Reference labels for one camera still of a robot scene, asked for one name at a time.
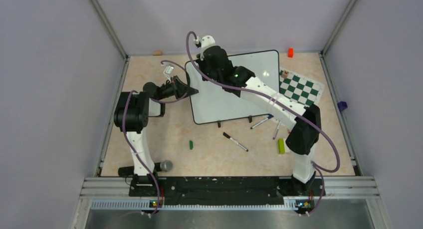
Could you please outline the white whiteboard black frame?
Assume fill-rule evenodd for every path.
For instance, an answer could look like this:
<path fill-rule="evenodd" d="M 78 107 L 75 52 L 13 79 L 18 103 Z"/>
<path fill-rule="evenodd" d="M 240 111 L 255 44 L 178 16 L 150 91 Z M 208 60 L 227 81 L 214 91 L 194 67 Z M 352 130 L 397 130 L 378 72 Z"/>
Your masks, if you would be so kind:
<path fill-rule="evenodd" d="M 279 52 L 266 50 L 230 55 L 234 66 L 244 66 L 255 73 L 261 81 L 279 91 Z M 218 121 L 261 116 L 266 111 L 257 105 L 226 92 L 218 85 L 203 81 L 190 61 L 185 63 L 190 87 L 199 92 L 190 97 L 193 119 L 198 125 Z"/>

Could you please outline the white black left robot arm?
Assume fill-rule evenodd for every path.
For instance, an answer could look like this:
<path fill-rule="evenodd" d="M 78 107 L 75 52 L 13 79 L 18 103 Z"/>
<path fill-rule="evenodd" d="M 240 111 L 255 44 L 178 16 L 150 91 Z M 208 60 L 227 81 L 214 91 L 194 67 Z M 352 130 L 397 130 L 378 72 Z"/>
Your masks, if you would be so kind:
<path fill-rule="evenodd" d="M 172 163 L 168 160 L 153 162 L 147 142 L 148 121 L 164 117 L 166 104 L 171 102 L 163 102 L 163 99 L 174 96 L 175 102 L 178 102 L 199 92 L 191 87 L 188 75 L 186 80 L 183 82 L 178 76 L 172 76 L 161 86 L 147 82 L 140 92 L 122 92 L 114 111 L 114 124 L 124 134 L 134 162 L 133 166 L 119 168 L 118 175 L 133 178 L 135 184 L 141 185 L 141 190 L 149 196 L 157 194 L 160 189 L 156 172 L 170 170 Z"/>

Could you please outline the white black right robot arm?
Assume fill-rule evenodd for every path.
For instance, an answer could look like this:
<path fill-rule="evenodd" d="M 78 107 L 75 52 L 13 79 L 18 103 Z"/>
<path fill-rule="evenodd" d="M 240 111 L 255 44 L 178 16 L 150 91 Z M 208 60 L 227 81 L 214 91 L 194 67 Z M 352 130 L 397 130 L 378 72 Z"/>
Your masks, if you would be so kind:
<path fill-rule="evenodd" d="M 319 107 L 292 101 L 267 86 L 248 68 L 233 65 L 227 52 L 212 36 L 195 37 L 194 43 L 200 49 L 195 63 L 203 81 L 253 103 L 288 130 L 284 145 L 294 153 L 292 187 L 295 193 L 306 195 L 313 188 L 311 179 L 315 176 L 312 160 L 321 129 Z"/>

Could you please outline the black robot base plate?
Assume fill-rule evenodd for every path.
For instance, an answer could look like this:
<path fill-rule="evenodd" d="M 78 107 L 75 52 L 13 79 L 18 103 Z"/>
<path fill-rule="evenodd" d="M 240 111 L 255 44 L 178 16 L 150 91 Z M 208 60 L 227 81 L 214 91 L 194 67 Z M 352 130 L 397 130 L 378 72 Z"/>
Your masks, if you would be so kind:
<path fill-rule="evenodd" d="M 290 177 L 166 177 L 158 185 L 130 184 L 129 196 L 162 198 L 166 206 L 283 205 L 287 197 L 318 198 L 321 178 L 302 183 Z"/>

